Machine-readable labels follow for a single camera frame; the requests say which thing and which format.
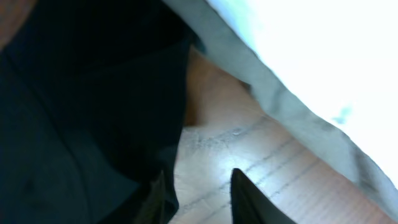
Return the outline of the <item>black pants red waistband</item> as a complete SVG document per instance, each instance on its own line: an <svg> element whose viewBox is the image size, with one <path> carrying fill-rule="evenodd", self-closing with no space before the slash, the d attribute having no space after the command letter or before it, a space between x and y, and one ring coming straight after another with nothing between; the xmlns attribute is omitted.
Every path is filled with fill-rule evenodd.
<svg viewBox="0 0 398 224"><path fill-rule="evenodd" d="M191 29L162 1L1 2L1 222L176 214Z"/></svg>

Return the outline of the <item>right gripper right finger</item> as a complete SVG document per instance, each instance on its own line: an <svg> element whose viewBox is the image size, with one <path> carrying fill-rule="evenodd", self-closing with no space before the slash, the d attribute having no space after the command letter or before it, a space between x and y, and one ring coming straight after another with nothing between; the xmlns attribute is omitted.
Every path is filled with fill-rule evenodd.
<svg viewBox="0 0 398 224"><path fill-rule="evenodd" d="M231 174L230 196L233 224L295 224L237 168Z"/></svg>

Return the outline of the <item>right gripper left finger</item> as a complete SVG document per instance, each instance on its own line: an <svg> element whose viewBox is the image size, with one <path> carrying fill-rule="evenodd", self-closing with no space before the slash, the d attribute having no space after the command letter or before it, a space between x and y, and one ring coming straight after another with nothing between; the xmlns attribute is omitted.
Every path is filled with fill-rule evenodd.
<svg viewBox="0 0 398 224"><path fill-rule="evenodd" d="M142 203L133 224L164 224L164 197L164 173L161 171L158 177L150 183L149 194Z"/></svg>

